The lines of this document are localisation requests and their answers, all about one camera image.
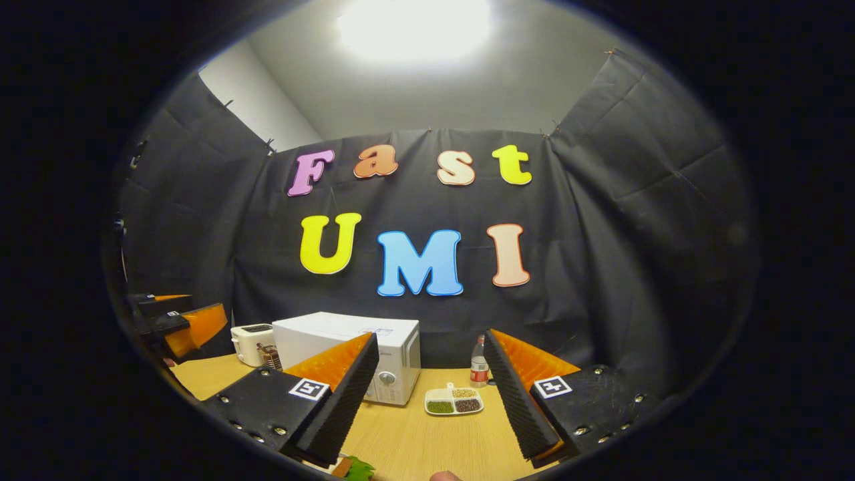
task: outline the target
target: black foam pad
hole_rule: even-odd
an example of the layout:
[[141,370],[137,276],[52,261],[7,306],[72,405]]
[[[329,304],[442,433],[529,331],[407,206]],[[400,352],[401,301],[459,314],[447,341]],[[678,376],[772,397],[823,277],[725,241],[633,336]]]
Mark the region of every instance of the black foam pad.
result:
[[333,395],[305,431],[297,434],[298,457],[323,467],[335,464],[378,362],[377,335],[372,334]]
[[504,411],[508,415],[516,441],[520,444],[523,457],[530,459],[554,446],[558,442],[558,435],[538,411],[510,364],[507,354],[489,330],[484,336],[484,357],[490,365],[493,379],[496,380]]

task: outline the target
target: green beans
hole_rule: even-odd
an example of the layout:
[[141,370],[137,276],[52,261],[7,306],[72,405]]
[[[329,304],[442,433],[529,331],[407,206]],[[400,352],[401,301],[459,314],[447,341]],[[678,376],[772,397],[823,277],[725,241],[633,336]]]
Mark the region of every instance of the green beans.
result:
[[449,401],[429,401],[427,403],[427,410],[431,413],[437,414],[447,414],[454,412],[454,408],[451,407],[451,403]]

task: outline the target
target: peach letter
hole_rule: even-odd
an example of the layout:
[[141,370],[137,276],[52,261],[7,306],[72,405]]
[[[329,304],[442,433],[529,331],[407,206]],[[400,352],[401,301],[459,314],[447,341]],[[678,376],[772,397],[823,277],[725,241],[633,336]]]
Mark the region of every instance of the peach letter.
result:
[[472,156],[466,152],[444,151],[436,158],[442,169],[436,171],[439,181],[449,186],[467,186],[475,181]]
[[520,234],[522,227],[514,223],[500,223],[486,230],[496,243],[496,276],[492,283],[501,288],[521,286],[531,279],[522,268]]

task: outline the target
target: brown beans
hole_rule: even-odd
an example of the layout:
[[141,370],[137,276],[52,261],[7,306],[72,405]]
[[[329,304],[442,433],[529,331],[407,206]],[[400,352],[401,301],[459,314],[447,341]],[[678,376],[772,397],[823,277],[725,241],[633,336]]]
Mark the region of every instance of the brown beans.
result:
[[477,399],[461,399],[454,401],[454,407],[459,413],[468,413],[481,409],[481,403]]

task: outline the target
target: microwave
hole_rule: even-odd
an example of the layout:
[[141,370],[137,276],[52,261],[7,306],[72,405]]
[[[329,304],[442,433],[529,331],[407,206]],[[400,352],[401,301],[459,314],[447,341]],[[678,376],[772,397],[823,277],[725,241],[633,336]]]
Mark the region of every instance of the microwave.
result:
[[422,371],[417,320],[316,312],[273,321],[273,337],[282,369],[366,332],[377,335],[380,361],[364,400],[406,405]]

